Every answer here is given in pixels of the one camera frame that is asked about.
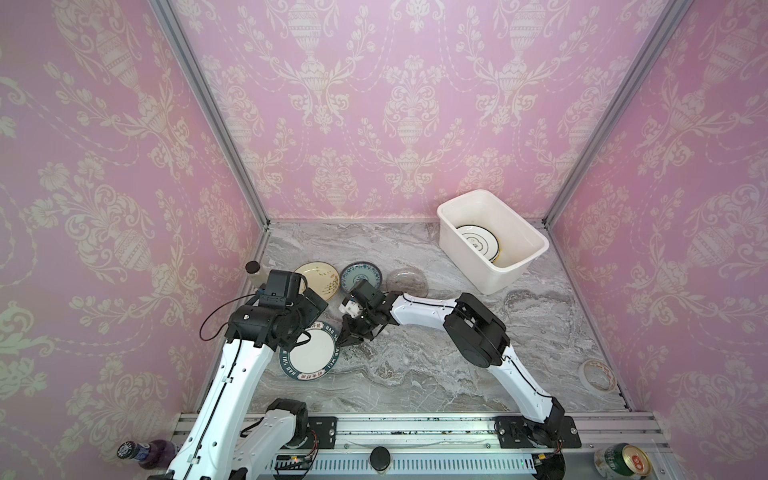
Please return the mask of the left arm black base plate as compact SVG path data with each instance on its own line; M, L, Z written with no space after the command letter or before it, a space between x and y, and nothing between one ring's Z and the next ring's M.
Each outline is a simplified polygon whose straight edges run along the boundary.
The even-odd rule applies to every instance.
M333 450L336 444L338 418L336 416L310 416L304 442L300 449Z

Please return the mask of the white plate green lettered rim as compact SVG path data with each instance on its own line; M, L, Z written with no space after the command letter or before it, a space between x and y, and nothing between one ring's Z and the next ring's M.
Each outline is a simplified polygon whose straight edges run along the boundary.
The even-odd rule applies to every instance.
M282 371L297 381L312 381L326 375L336 365L340 349L337 330L324 321L316 321L290 351L279 351Z

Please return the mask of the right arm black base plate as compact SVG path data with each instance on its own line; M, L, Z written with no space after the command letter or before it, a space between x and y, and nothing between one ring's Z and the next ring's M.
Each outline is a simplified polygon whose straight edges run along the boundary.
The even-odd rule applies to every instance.
M502 449L579 449L582 441L570 416L556 427L539 424L523 416L498 416L493 427Z

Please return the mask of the teal blue floral plate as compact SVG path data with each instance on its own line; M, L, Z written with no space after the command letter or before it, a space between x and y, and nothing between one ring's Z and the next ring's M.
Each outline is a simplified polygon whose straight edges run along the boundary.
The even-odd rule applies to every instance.
M362 280L367 281L374 288L379 288L382 283L382 272L373 263L358 261L347 265L341 272L341 288L345 293L350 293L353 287Z

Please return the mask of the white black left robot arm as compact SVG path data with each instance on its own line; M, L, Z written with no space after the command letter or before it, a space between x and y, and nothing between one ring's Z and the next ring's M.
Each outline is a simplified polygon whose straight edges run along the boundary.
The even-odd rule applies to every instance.
M256 479L285 446L310 436L305 403L277 399L252 430L244 421L256 387L277 350L310 340L307 329L328 304L299 273L273 270L253 299L230 315L221 365L165 479Z

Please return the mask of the white plate black quatrefoil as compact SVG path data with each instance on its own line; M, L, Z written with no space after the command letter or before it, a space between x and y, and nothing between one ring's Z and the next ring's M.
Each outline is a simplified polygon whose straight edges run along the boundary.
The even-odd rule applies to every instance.
M499 257L501 247L497 237L487 228L478 225L463 225L458 233L486 260L494 263Z

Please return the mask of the cream plate with painted willow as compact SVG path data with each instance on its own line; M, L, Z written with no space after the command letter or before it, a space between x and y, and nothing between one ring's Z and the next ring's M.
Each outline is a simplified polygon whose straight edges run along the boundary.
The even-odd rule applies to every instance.
M323 300L331 300L340 288L340 275L335 267L326 262L315 261L301 265L295 270L303 276L299 293L312 289Z

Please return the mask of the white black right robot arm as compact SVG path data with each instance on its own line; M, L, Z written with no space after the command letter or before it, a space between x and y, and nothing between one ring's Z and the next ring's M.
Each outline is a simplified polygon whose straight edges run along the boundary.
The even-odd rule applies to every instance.
M400 291L382 292L362 280L342 300L339 310L340 348L372 341L390 325L445 332L465 360L488 370L512 397L534 444L557 448L562 443L564 408L522 364L506 325L474 295L421 298Z

